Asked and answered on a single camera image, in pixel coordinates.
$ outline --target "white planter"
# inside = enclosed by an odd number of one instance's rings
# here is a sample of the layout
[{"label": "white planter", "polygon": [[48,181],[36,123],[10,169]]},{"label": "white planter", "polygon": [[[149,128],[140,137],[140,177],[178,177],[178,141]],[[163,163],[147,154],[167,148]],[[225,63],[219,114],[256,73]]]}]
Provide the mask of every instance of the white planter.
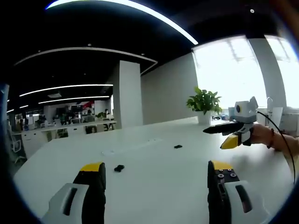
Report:
[{"label": "white planter", "polygon": [[203,111],[197,111],[196,113],[199,125],[211,125],[211,111],[207,111],[205,115]]}]

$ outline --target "hand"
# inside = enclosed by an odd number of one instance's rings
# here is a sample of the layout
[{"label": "hand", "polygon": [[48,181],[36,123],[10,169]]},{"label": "hand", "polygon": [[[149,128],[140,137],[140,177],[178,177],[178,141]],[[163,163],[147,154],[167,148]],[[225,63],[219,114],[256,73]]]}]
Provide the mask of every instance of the hand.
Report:
[{"label": "hand", "polygon": [[271,129],[260,124],[253,125],[251,143],[269,145],[272,138]]}]

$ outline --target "ceiling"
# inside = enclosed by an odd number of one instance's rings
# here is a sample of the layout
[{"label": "ceiling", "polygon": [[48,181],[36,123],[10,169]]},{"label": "ceiling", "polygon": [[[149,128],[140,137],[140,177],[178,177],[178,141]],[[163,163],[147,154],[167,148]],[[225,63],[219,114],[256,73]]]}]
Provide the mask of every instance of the ceiling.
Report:
[{"label": "ceiling", "polygon": [[[134,1],[170,18],[200,44],[230,35],[276,34],[271,12],[263,1]],[[4,79],[10,85],[8,110],[22,105],[29,105],[24,109],[36,108],[38,102],[51,100],[47,95],[58,91],[19,97],[26,92],[63,85],[109,83],[110,74],[119,60],[139,63],[141,72],[145,71],[142,75],[146,75],[155,61],[157,65],[152,69],[194,47],[169,25],[128,6],[78,1],[45,10],[52,2],[10,2],[6,7],[9,16],[4,25],[8,37]],[[254,14],[250,13],[251,8],[255,10]],[[47,53],[62,48],[65,50]],[[98,48],[133,55],[96,50]],[[67,88],[61,89],[60,94],[62,98],[111,95],[112,88]]]}]

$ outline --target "bracelet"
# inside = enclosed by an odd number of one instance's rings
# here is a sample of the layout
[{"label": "bracelet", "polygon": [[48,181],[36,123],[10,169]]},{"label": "bracelet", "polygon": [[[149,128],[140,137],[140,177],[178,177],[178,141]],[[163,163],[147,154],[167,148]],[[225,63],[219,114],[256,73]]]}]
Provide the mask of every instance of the bracelet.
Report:
[{"label": "bracelet", "polygon": [[270,141],[270,144],[267,146],[267,148],[271,148],[272,145],[273,145],[273,138],[274,137],[274,129],[271,128],[271,141]]}]

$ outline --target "black cable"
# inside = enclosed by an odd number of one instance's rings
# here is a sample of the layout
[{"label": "black cable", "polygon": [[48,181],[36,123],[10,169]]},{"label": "black cable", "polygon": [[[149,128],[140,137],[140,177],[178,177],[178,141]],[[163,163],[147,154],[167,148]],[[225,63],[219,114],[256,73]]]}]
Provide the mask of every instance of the black cable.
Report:
[{"label": "black cable", "polygon": [[291,156],[291,159],[292,159],[292,163],[293,163],[293,170],[294,170],[294,185],[295,185],[295,180],[296,180],[296,170],[295,170],[295,163],[294,163],[294,158],[293,158],[293,155],[291,153],[291,150],[290,150],[290,147],[288,145],[288,143],[286,142],[286,139],[284,137],[284,135],[282,134],[281,130],[277,127],[277,125],[268,117],[266,116],[265,114],[257,111],[257,113],[263,115],[265,118],[267,118],[269,121],[271,121],[271,123],[277,128],[277,130],[279,131],[279,133],[281,134],[281,137],[285,140],[285,144],[286,146],[288,147],[288,150],[289,150],[289,153],[290,153],[290,156]]}]

